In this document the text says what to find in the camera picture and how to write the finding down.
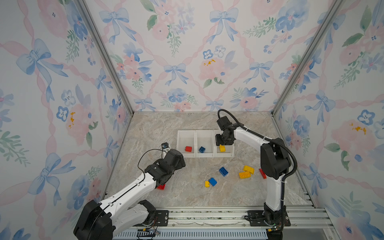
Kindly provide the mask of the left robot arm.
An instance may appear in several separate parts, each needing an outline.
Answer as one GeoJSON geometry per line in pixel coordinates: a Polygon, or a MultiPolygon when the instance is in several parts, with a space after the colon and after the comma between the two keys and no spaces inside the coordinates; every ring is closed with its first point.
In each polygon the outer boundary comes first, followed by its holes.
{"type": "Polygon", "coordinates": [[[164,152],[132,183],[97,203],[92,200],[82,210],[74,228],[78,240],[111,240],[134,226],[153,226],[156,208],[142,197],[164,185],[176,170],[186,166],[184,156],[175,149],[164,152]]]}

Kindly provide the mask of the blue square lego brick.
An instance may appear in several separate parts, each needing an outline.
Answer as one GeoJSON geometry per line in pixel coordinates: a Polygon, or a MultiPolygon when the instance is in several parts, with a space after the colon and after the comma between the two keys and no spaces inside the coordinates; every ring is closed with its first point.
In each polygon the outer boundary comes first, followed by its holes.
{"type": "Polygon", "coordinates": [[[206,148],[204,148],[203,146],[201,146],[199,148],[199,153],[205,153],[206,152],[206,148]]]}

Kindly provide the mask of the red rounded lego brick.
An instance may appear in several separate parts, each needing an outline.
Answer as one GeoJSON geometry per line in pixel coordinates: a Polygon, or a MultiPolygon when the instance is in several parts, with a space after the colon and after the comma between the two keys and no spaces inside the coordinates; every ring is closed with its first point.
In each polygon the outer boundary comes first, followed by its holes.
{"type": "Polygon", "coordinates": [[[267,175],[264,173],[264,171],[262,169],[259,169],[259,171],[260,171],[260,174],[262,175],[263,179],[266,179],[267,175]]]}

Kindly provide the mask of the yellow rounded lego brick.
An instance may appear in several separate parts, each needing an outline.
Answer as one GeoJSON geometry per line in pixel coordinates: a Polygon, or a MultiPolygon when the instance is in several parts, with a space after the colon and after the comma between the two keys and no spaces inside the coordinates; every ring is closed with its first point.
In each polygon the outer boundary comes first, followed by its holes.
{"type": "Polygon", "coordinates": [[[219,145],[219,150],[221,153],[224,153],[226,151],[226,147],[223,145],[219,145]]]}

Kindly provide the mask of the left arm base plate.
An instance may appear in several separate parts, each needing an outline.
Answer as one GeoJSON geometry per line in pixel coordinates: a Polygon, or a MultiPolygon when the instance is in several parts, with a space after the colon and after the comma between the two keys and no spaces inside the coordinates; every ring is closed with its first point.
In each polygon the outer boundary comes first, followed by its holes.
{"type": "Polygon", "coordinates": [[[167,227],[169,222],[169,213],[170,212],[168,210],[156,210],[155,212],[151,212],[143,224],[135,225],[135,227],[167,227]]]}

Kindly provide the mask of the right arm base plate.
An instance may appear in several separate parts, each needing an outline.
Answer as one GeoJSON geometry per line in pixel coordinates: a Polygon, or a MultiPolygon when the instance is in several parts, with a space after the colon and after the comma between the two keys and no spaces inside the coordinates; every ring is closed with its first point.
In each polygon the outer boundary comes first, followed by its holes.
{"type": "Polygon", "coordinates": [[[284,227],[290,227],[291,222],[290,218],[286,211],[282,215],[281,211],[247,211],[247,214],[244,216],[244,219],[250,222],[251,227],[270,227],[270,228],[280,228],[282,224],[284,227]]]}

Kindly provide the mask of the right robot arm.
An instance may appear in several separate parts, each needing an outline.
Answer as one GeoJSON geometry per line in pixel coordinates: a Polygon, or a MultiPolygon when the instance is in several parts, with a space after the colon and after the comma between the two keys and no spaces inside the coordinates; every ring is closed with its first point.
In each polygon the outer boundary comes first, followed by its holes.
{"type": "Polygon", "coordinates": [[[238,140],[259,151],[261,169],[267,178],[267,197],[262,220],[268,226],[281,228],[286,220],[284,183],[291,166],[290,155],[282,147],[283,141],[264,137],[240,122],[233,124],[226,116],[219,117],[217,124],[222,132],[216,135],[216,145],[230,146],[238,140]]]}

